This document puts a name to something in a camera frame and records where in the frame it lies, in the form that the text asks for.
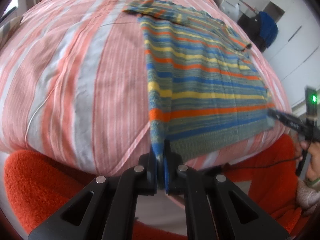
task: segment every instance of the window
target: window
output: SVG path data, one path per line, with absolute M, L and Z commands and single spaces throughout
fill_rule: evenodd
M 18 0 L 12 0 L 10 2 L 10 4 L 8 5 L 8 7 L 6 8 L 6 10 L 4 11 L 3 15 L 5 15 L 7 12 L 9 12 L 14 7 L 18 7 Z

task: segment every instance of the pillow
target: pillow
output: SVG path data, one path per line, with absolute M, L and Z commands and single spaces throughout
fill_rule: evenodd
M 23 16 L 15 17 L 0 28 L 0 49 L 3 48 L 12 34 L 19 28 L 22 18 Z

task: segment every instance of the person's hand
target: person's hand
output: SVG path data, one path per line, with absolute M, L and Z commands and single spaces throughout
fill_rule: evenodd
M 309 142 L 301 141 L 297 142 L 296 146 L 296 157 L 301 155 L 302 149 L 307 150 L 309 147 Z M 311 143 L 308 149 L 308 152 L 311 154 L 311 162 L 307 170 L 306 177 L 313 181 L 320 178 L 320 143 Z M 302 156 L 297 159 L 297 162 L 302 160 Z

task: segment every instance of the black cable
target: black cable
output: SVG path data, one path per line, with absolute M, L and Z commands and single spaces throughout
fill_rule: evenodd
M 275 162 L 275 163 L 272 163 L 272 164 L 269 164 L 269 165 L 265 165 L 265 166 L 257 166 L 257 167 L 250 167 L 250 166 L 247 166 L 247 167 L 239 167 L 239 168 L 232 168 L 231 167 L 231 170 L 243 170 L 243 169 L 265 169 L 265 168 L 270 168 L 270 167 L 273 167 L 275 165 L 278 165 L 280 163 L 284 163 L 284 162 L 291 162 L 291 161 L 295 161 L 297 159 L 299 159 L 301 156 L 298 156 L 298 157 L 295 157 L 295 158 L 292 158 L 292 159 L 286 159 L 286 160 L 281 160 L 281 161 L 278 161 L 278 162 Z

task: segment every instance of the orange stripe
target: orange stripe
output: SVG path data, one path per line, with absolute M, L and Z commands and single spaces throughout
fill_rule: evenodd
M 155 13 L 154 17 L 159 18 L 159 16 L 163 15 L 163 13 L 165 12 L 165 10 L 160 10 L 159 12 Z
M 172 33 L 171 32 L 155 32 L 153 31 L 152 29 L 150 29 L 149 27 L 142 27 L 142 30 L 148 30 L 149 32 L 151 32 L 152 34 L 154 35 L 170 35 L 172 36 Z M 233 55 L 234 52 L 231 52 L 231 51 L 227 51 L 226 49 L 224 49 L 223 47 L 219 46 L 219 45 L 211 45 L 211 44 L 208 44 L 207 42 L 205 41 L 199 41 L 199 40 L 191 40 L 191 39 L 188 39 L 188 38 L 181 38 L 181 37 L 174 37 L 176 40 L 179 40 L 179 41 L 189 41 L 189 42 L 192 42 L 192 43 L 201 43 L 203 45 L 206 45 L 210 48 L 217 48 L 217 49 L 220 49 L 222 50 L 223 52 L 227 53 L 227 54 L 231 54 Z
M 242 60 L 242 62 L 243 62 L 243 63 L 247 63 L 247 64 L 252 65 L 252 62 L 251 62 L 251 61 L 249 61 L 249 60 L 244 60 L 244 59 L 243 59 L 243 60 Z
M 228 107 L 228 108 L 211 108 L 211 109 L 199 109 L 199 110 L 179 110 L 171 113 L 163 113 L 160 109 L 154 108 L 149 111 L 150 121 L 161 120 L 163 122 L 169 122 L 170 120 L 184 117 L 196 117 L 206 116 L 213 114 L 231 114 L 240 112 L 256 111 L 273 107 L 273 103 L 266 105 L 257 106 L 239 106 L 239 107 Z
M 221 70 L 221 69 L 218 69 L 218 68 L 205 67 L 205 66 L 203 66 L 201 64 L 192 64 L 192 65 L 188 65 L 188 66 L 177 64 L 177 63 L 175 63 L 173 61 L 172 58 L 159 58 L 159 57 L 154 56 L 150 49 L 146 49 L 145 50 L 145 54 L 146 55 L 147 54 L 151 54 L 152 58 L 158 63 L 170 63 L 170 64 L 173 65 L 174 68 L 177 68 L 177 69 L 182 69 L 182 70 L 201 69 L 203 71 L 207 71 L 207 72 L 211 72 L 211 73 L 220 73 L 222 75 L 233 76 L 233 77 L 238 77 L 238 78 L 244 78 L 244 79 L 247 79 L 247 80 L 259 80 L 260 79 L 257 76 L 245 76 L 245 75 L 242 75 L 241 73 L 231 73 L 231 72 L 224 71 L 224 70 Z
M 203 27 L 207 27 L 207 25 L 206 25 L 205 23 L 200 22 L 200 21 L 198 21 L 198 20 L 196 20 L 196 19 L 194 19 L 194 18 L 189 18 L 188 20 L 194 21 L 194 22 L 196 22 L 197 24 L 200 24 L 200 25 L 203 26 Z M 209 30 L 206 30 L 206 31 L 205 31 L 205 30 L 202 30 L 202 29 L 198 29 L 198 30 L 201 31 L 201 32 L 211 33 Z M 246 44 L 242 43 L 241 41 L 239 41 L 239 40 L 237 40 L 237 39 L 235 39 L 235 38 L 233 38 L 233 37 L 231 37 L 230 35 L 229 35 L 229 38 L 230 38 L 232 41 L 234 41 L 234 42 L 238 43 L 239 45 L 241 45 L 242 47 L 246 47 Z

